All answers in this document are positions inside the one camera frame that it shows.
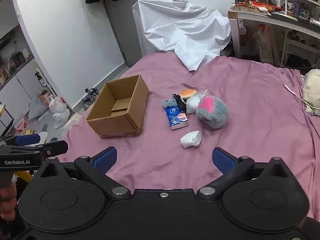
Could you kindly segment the person's left hand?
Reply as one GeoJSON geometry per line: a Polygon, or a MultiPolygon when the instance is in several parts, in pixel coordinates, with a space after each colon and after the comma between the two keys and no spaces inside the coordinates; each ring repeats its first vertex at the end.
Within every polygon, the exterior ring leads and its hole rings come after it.
{"type": "Polygon", "coordinates": [[[0,212],[1,218],[4,220],[15,219],[15,206],[17,204],[17,191],[15,183],[1,189],[1,205],[0,212]]]}

